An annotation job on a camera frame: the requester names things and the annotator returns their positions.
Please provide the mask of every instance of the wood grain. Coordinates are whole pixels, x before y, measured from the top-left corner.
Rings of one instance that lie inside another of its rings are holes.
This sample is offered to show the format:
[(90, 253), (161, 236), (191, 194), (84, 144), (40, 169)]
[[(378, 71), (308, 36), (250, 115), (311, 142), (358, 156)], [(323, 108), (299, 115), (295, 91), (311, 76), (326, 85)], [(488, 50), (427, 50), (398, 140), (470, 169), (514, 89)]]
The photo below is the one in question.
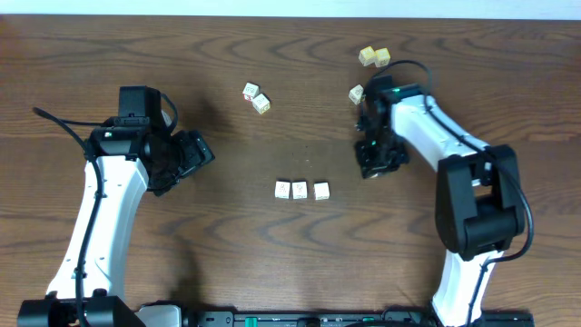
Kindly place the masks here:
[[(0, 17), (0, 324), (44, 295), (84, 182), (78, 145), (31, 106), (101, 121), (128, 84), (167, 93), (179, 128), (201, 130), (217, 157), (164, 197), (143, 197), (126, 274), (132, 308), (428, 303), (444, 253), (435, 174), (413, 154), (397, 173), (362, 181), (352, 150), (361, 135), (347, 95), (375, 71), (357, 60), (366, 45), (428, 64), (453, 119), (517, 151), (537, 237), (526, 257), (496, 268), (485, 307), (579, 325), (581, 23), (146, 16)], [(263, 116), (242, 99), (247, 81), (272, 99)], [(277, 178), (327, 180), (331, 198), (275, 200)]]

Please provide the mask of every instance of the black cable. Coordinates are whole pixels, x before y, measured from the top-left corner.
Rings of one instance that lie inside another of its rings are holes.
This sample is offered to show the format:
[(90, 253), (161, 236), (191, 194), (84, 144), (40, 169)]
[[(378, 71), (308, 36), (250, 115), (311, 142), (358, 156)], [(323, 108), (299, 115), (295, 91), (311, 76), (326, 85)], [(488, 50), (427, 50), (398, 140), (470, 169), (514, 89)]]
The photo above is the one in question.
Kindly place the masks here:
[(93, 165), (94, 175), (97, 181), (97, 192), (94, 197), (93, 209), (91, 215), (89, 216), (89, 222), (87, 223), (86, 230), (84, 232), (83, 242), (81, 243), (81, 250), (79, 251), (79, 259), (76, 264), (76, 269), (74, 273), (74, 295), (76, 303), (76, 312), (79, 323), (82, 327), (88, 327), (89, 322), (84, 317), (83, 308), (83, 277), (84, 277), (84, 261), (87, 254), (87, 248), (89, 247), (89, 241), (91, 240), (91, 233), (93, 232), (94, 222), (99, 212), (99, 205), (101, 204), (101, 199), (103, 198), (103, 179), (101, 176), (101, 170), (97, 164), (96, 158), (92, 151), (84, 144), (83, 140), (77, 135), (69, 126), (67, 126), (64, 121), (58, 119), (57, 117), (47, 113), (43, 109), (34, 107), (33, 112), (45, 119), (55, 122), (61, 126), (67, 133), (69, 133), (74, 140), (79, 143), (85, 154), (87, 154), (88, 161)]
[(478, 281), (477, 281), (474, 293), (472, 294), (472, 300), (468, 304), (468, 317), (467, 317), (466, 327), (470, 327), (470, 325), (472, 324), (472, 321), (471, 321), (472, 320), (472, 309), (474, 308), (474, 304), (476, 303), (476, 299), (477, 299), (478, 293), (480, 291), (480, 286), (482, 285), (482, 280), (484, 279), (484, 274), (488, 271), (488, 266), (491, 263), (504, 263), (504, 262), (509, 262), (509, 261), (513, 261), (515, 259), (518, 259), (521, 256), (525, 255), (525, 253), (527, 253), (527, 251), (530, 249), (530, 246), (533, 242), (533, 238), (535, 236), (535, 225), (534, 225), (534, 220), (533, 220), (533, 213), (530, 209), (530, 205), (528, 204), (527, 197), (525, 196), (525, 193), (523, 192), (522, 188), (520, 187), (520, 184), (517, 181), (517, 179), (515, 178), (515, 176), (513, 176), (502, 164), (500, 164), (487, 150), (482, 150), (482, 149), (478, 148), (474, 144), (467, 141), (464, 136), (458, 135), (454, 130), (452, 130), (449, 126), (447, 126), (444, 122), (442, 122), (432, 112), (432, 106), (428, 104), (428, 96), (429, 96), (429, 93), (430, 93), (431, 88), (432, 88), (432, 73), (431, 73), (431, 70), (427, 66), (425, 66), (421, 62), (418, 62), (415, 60), (399, 60), (399, 61), (393, 62), (393, 63), (385, 66), (379, 72), (375, 73), (371, 77), (371, 79), (380, 75), (380, 74), (383, 74), (385, 71), (387, 71), (392, 66), (397, 65), (397, 64), (414, 64), (414, 65), (420, 67), (421, 69), (423, 69), (424, 72), (426, 72), (426, 74), (428, 76), (428, 85), (427, 85), (426, 89), (422, 91), (422, 93), (423, 93), (423, 97), (424, 97), (424, 99), (423, 99), (424, 106), (426, 107), (426, 111), (428, 112), (428, 114), (436, 121), (436, 123), (438, 123), (448, 133), (450, 133), (452, 136), (454, 136), (459, 142), (463, 143), (465, 146), (469, 147), (477, 154), (482, 155), (486, 161), (490, 162), (490, 164), (492, 164), (495, 168), (497, 168), (497, 170), (508, 179), (508, 182), (510, 183), (510, 185), (517, 192), (518, 197), (520, 199), (520, 202), (523, 204), (523, 209), (525, 210), (525, 213), (527, 216), (527, 239), (525, 240), (525, 244), (523, 244), (523, 247), (518, 252), (516, 252), (514, 254), (511, 254), (511, 255), (506, 256), (506, 257), (487, 259), (482, 264), (482, 268), (480, 269), (480, 275), (478, 276)]
[(173, 120), (172, 120), (172, 123), (169, 126), (167, 126), (168, 132), (170, 134), (172, 134), (173, 130), (175, 129), (175, 126), (178, 125), (178, 108), (176, 108), (175, 104), (173, 104), (172, 100), (170, 100), (170, 98), (167, 95), (162, 94), (162, 98), (163, 98), (163, 100), (165, 100), (165, 102), (173, 110)]
[(61, 122), (65, 123), (65, 124), (75, 124), (75, 125), (79, 125), (79, 126), (101, 126), (103, 123), (93, 123), (93, 122), (76, 122), (76, 121), (71, 121), (68, 119), (60, 119)]

